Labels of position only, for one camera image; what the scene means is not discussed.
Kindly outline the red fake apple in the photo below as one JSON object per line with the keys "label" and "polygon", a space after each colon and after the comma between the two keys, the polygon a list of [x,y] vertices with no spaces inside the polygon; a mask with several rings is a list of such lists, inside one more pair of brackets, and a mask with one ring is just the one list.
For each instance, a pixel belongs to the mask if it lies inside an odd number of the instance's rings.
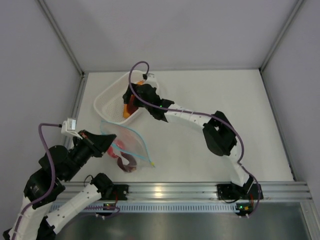
{"label": "red fake apple", "polygon": [[116,139],[108,148],[107,154],[111,158],[117,159],[121,157],[121,153],[123,152],[123,150],[125,150],[125,144],[121,140]]}

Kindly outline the orange maroon fake fruit slice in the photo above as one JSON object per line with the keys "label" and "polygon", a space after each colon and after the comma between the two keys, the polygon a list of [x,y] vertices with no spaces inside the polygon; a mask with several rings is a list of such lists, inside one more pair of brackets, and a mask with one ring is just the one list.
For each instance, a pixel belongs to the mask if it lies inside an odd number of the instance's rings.
{"label": "orange maroon fake fruit slice", "polygon": [[133,94],[131,88],[128,86],[126,92],[122,96],[124,104],[123,117],[125,119],[128,119],[139,108],[138,106],[135,106],[135,98],[136,96]]}

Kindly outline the clear zip top bag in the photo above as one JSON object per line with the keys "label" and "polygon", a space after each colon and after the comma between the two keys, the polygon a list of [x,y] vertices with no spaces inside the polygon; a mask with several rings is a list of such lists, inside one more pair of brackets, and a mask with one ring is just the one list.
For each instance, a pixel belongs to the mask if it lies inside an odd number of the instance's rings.
{"label": "clear zip top bag", "polygon": [[[120,140],[124,143],[125,150],[123,150],[123,153],[130,154],[135,158],[137,162],[136,170],[140,168],[153,168],[155,166],[154,162],[150,158],[145,141],[135,130],[120,124],[103,120],[100,123],[100,132],[102,135],[115,134],[115,140]],[[117,158],[112,159],[117,165]]]}

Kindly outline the dark maroon fake fig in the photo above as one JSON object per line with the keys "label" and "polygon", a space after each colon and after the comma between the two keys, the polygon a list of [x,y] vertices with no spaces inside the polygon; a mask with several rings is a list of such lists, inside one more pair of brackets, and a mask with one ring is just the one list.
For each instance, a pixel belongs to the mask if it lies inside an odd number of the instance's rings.
{"label": "dark maroon fake fig", "polygon": [[117,166],[125,173],[132,173],[137,170],[136,159],[128,153],[121,152],[116,163]]}

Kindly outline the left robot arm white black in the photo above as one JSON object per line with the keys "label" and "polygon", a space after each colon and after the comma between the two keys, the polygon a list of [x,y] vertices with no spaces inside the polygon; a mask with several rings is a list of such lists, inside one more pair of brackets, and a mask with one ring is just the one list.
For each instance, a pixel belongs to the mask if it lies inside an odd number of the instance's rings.
{"label": "left robot arm white black", "polygon": [[4,231],[6,240],[53,240],[78,213],[100,199],[109,199],[113,182],[104,173],[97,174],[86,187],[58,210],[50,212],[53,202],[70,181],[92,158],[101,158],[116,139],[115,134],[96,135],[86,130],[74,137],[74,147],[45,148],[39,160],[41,168],[33,173],[24,188],[20,213],[12,228]]}

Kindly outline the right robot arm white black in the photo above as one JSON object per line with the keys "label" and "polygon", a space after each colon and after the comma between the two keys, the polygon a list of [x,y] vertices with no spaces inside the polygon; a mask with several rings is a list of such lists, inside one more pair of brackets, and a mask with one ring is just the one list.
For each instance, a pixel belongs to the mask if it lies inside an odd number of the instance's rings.
{"label": "right robot arm white black", "polygon": [[172,100],[161,98],[156,90],[150,84],[130,83],[123,102],[146,109],[158,121],[179,124],[203,134],[208,150],[222,157],[230,177],[230,183],[218,185],[220,200],[261,200],[261,185],[242,164],[244,142],[226,115],[221,111],[207,114],[185,109]]}

